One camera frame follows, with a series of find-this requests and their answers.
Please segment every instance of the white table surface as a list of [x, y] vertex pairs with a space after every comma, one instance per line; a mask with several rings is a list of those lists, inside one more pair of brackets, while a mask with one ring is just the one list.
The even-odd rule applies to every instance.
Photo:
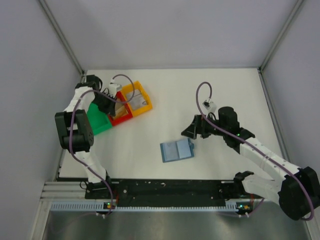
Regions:
[[[103, 87], [108, 86], [114, 75], [126, 74], [133, 81], [140, 81], [153, 105], [151, 111], [95, 137], [92, 149], [111, 178], [228, 180], [246, 170], [269, 177], [229, 148], [222, 137], [213, 135], [192, 140], [194, 158], [162, 162], [160, 143], [183, 138], [181, 132], [199, 114], [195, 95], [203, 81], [211, 83], [212, 99], [218, 108], [233, 107], [240, 126], [281, 156], [257, 69], [89, 70], [87, 74], [101, 78]], [[123, 77], [116, 81], [123, 86], [129, 84]], [[199, 101], [203, 102], [208, 94], [208, 87], [203, 86]], [[65, 151], [59, 177], [86, 178], [87, 175]]]

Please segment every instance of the purple cable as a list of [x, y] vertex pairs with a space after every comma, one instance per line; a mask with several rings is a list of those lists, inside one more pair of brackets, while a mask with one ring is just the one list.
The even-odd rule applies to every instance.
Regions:
[[127, 75], [124, 75], [124, 74], [118, 74], [118, 75], [115, 75], [112, 79], [115, 79], [116, 77], [119, 77], [119, 76], [122, 76], [122, 77], [125, 77], [127, 78], [130, 83], [132, 84], [132, 88], [133, 88], [133, 94], [132, 96], [130, 97], [130, 99], [128, 99], [127, 101], [117, 101], [117, 100], [114, 100], [113, 98], [107, 96], [106, 94], [100, 92], [100, 91], [97, 91], [97, 90], [88, 90], [88, 91], [85, 91], [84, 93], [82, 93], [82, 95], [80, 96], [79, 100], [76, 102], [75, 106], [74, 106], [74, 109], [73, 109], [73, 112], [72, 112], [72, 116], [71, 116], [71, 124], [70, 124], [70, 137], [69, 137], [69, 150], [70, 150], [70, 154], [71, 156], [79, 163], [81, 163], [82, 165], [84, 165], [93, 175], [95, 175], [97, 178], [99, 178], [105, 185], [106, 187], [108, 188], [109, 192], [110, 192], [110, 198], [111, 198], [111, 203], [110, 203], [110, 209], [108, 211], [108, 213], [106, 214], [107, 216], [112, 212], [112, 209], [113, 209], [113, 200], [114, 200], [114, 195], [112, 193], [112, 190], [111, 190], [111, 187], [109, 186], [109, 184], [107, 183], [107, 181], [105, 179], [103, 179], [101, 176], [99, 176], [97, 173], [95, 173], [95, 171], [93, 171], [85, 162], [81, 161], [80, 159], [78, 159], [76, 156], [75, 156], [75, 153], [74, 153], [74, 150], [72, 148], [72, 137], [73, 137], [73, 134], [74, 134], [74, 123], [75, 123], [75, 115], [76, 115], [76, 111], [77, 111], [77, 108], [82, 100], [82, 98], [87, 94], [87, 93], [91, 93], [91, 92], [94, 92], [94, 93], [97, 93], [97, 94], [100, 94], [104, 97], [106, 97], [107, 99], [115, 102], [115, 103], [120, 103], [120, 104], [126, 104], [128, 102], [130, 102], [132, 100], [132, 98], [135, 96], [135, 85], [134, 83], [132, 82], [132, 80], [130, 79], [130, 77], [128, 77]]
[[282, 169], [283, 171], [285, 171], [290, 177], [292, 177], [294, 180], [297, 181], [297, 183], [299, 184], [303, 194], [306, 197], [306, 200], [309, 204], [310, 207], [310, 216], [308, 218], [302, 218], [302, 220], [304, 221], [310, 221], [314, 218], [315, 216], [315, 209], [314, 206], [312, 204], [312, 201], [310, 199], [310, 196], [308, 195], [307, 190], [305, 189], [305, 187], [302, 185], [302, 183], [299, 181], [299, 179], [293, 175], [289, 170], [287, 170], [285, 167], [283, 167], [281, 164], [277, 163], [275, 160], [273, 160], [271, 157], [268, 157], [266, 154], [264, 154], [262, 151], [260, 151], [257, 147], [255, 147], [254, 145], [252, 145], [251, 143], [247, 142], [246, 140], [243, 140], [242, 138], [232, 134], [231, 132], [228, 132], [224, 129], [222, 129], [221, 127], [218, 127], [217, 125], [215, 125], [214, 123], [212, 123], [207, 117], [206, 115], [202, 112], [200, 104], [199, 104], [199, 90], [201, 88], [202, 85], [207, 84], [210, 88], [210, 94], [209, 97], [212, 97], [212, 86], [210, 85], [209, 82], [204, 81], [202, 82], [198, 88], [196, 89], [196, 93], [195, 93], [195, 101], [196, 101], [196, 106], [199, 110], [199, 112], [201, 113], [202, 117], [214, 128], [216, 128], [217, 130], [219, 130], [220, 132], [223, 132], [224, 134], [227, 134], [235, 139], [237, 139], [238, 141], [240, 141], [241, 143], [247, 144], [249, 147], [253, 148], [255, 151], [257, 151], [261, 156], [263, 156], [264, 158], [268, 159], [270, 162], [272, 162], [274, 165], [278, 166], [280, 169]]

